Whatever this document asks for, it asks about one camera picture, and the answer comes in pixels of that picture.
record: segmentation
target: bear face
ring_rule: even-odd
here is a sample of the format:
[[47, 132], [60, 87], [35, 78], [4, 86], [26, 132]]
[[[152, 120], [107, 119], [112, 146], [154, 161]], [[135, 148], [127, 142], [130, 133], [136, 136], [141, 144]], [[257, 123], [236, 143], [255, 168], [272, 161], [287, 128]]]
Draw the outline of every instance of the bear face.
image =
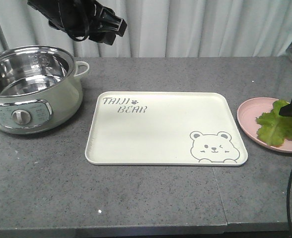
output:
[[240, 152], [231, 142], [231, 135], [225, 131], [217, 135], [193, 131], [190, 138], [193, 140], [190, 152], [200, 163], [236, 163], [240, 157]]

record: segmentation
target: black cable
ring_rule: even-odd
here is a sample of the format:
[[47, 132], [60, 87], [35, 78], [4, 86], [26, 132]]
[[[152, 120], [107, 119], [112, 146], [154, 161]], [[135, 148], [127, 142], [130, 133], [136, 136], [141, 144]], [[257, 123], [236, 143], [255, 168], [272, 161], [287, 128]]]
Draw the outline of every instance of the black cable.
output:
[[61, 7], [60, 7], [60, 1], [58, 0], [58, 11], [59, 11], [59, 16], [60, 16], [60, 21], [61, 21], [61, 24], [62, 24], [62, 27], [64, 28], [64, 30], [66, 31], [67, 35], [74, 41], [84, 41], [87, 39], [87, 37], [89, 36], [89, 28], [90, 28], [90, 25], [89, 25], [89, 21], [87, 19], [87, 15], [85, 13], [85, 9], [82, 5], [82, 2], [80, 0], [74, 0], [74, 3], [75, 3], [75, 6], [77, 8], [77, 10], [79, 11], [79, 15], [81, 16], [82, 18], [82, 21], [83, 21], [83, 25], [84, 25], [84, 37], [82, 39], [78, 39], [76, 38], [72, 32], [66, 28], [64, 25], [63, 25], [63, 20], [62, 20], [62, 12], [61, 12]]
[[291, 220], [291, 208], [290, 208], [291, 186], [292, 186], [292, 169], [290, 173], [289, 184], [287, 185], [287, 194], [286, 194], [286, 210], [287, 210], [287, 221], [289, 224], [290, 238], [292, 238], [292, 220]]

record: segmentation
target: curtain fold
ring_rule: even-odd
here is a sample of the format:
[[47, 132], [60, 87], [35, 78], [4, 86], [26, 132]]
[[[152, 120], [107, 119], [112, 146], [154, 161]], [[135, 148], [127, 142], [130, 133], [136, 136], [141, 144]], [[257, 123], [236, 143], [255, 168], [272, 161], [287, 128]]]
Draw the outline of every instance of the curtain fold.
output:
[[281, 56], [292, 42], [292, 0], [99, 2], [128, 24], [112, 46], [74, 42], [27, 0], [0, 0], [0, 52], [38, 44], [76, 57]]

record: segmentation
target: green lettuce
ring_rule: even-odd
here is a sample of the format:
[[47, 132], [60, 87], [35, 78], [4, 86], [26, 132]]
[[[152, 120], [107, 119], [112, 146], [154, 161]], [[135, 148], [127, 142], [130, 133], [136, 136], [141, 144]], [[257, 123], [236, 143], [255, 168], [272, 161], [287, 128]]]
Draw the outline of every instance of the green lettuce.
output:
[[292, 117], [279, 115], [280, 109], [289, 104], [285, 100], [277, 100], [273, 103], [273, 109], [269, 113], [262, 113], [256, 122], [261, 125], [258, 129], [258, 139], [270, 146], [279, 147], [284, 139], [292, 139]]

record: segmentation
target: tray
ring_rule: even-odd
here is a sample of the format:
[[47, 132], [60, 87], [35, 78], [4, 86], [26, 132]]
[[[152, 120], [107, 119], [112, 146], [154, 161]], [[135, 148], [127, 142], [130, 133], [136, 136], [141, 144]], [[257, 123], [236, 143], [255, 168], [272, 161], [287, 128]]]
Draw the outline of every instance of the tray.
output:
[[239, 166], [248, 155], [220, 94], [105, 92], [85, 156], [99, 165]]

